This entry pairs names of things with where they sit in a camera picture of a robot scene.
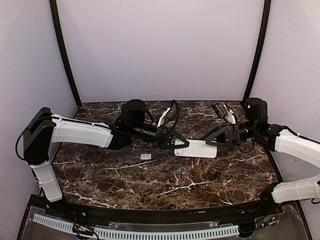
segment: white perforated rail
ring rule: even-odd
[[[73,223],[54,219],[49,216],[34,214],[33,221],[41,225],[73,234]],[[210,240],[239,235],[239,227],[228,226],[215,229],[179,232],[140,232],[95,228],[95,232],[103,240]]]

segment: marble tabletop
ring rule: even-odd
[[[179,101],[176,131],[199,139],[222,121],[211,101]],[[84,103],[75,118],[112,123],[122,102]],[[227,102],[238,122],[246,121],[239,102]],[[153,116],[160,116],[169,101],[146,102]],[[71,203],[134,210],[182,210],[241,204],[259,199],[260,192],[277,182],[264,149],[242,153],[220,147],[217,158],[175,156],[173,150],[155,149],[136,140],[134,148],[108,150],[97,146],[62,143],[53,163],[65,198]],[[251,142],[243,144],[249,149]],[[141,160],[141,154],[152,154]]]

